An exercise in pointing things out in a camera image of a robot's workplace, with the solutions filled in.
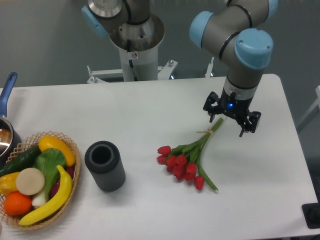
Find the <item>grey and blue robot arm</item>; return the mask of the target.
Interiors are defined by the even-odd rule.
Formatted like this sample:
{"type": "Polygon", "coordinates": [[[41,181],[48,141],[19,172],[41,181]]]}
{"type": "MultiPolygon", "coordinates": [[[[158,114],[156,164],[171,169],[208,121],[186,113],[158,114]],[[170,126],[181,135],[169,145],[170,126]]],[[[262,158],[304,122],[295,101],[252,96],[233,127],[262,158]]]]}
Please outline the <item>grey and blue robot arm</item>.
{"type": "MultiPolygon", "coordinates": [[[[277,8],[276,0],[229,0],[219,14],[199,13],[189,28],[195,45],[228,66],[221,95],[210,93],[203,109],[211,118],[234,119],[243,133],[258,126],[261,113],[249,107],[274,48],[272,37],[258,26],[277,8]]],[[[93,32],[109,36],[118,48],[125,81],[158,79],[158,46],[165,31],[148,0],[89,0],[81,13],[93,32]]]]}

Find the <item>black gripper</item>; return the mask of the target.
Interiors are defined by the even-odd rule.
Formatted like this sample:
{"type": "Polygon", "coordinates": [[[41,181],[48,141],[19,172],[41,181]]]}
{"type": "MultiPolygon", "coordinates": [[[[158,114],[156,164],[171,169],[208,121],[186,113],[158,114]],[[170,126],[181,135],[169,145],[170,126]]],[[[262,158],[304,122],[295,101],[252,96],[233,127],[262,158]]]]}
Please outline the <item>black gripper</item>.
{"type": "Polygon", "coordinates": [[[240,126],[239,137],[244,133],[255,133],[261,118],[261,112],[249,110],[251,102],[256,92],[256,87],[243,89],[232,84],[223,86],[221,98],[212,91],[205,100],[203,110],[210,116],[209,122],[212,123],[215,116],[222,113],[234,119],[240,126]]]}

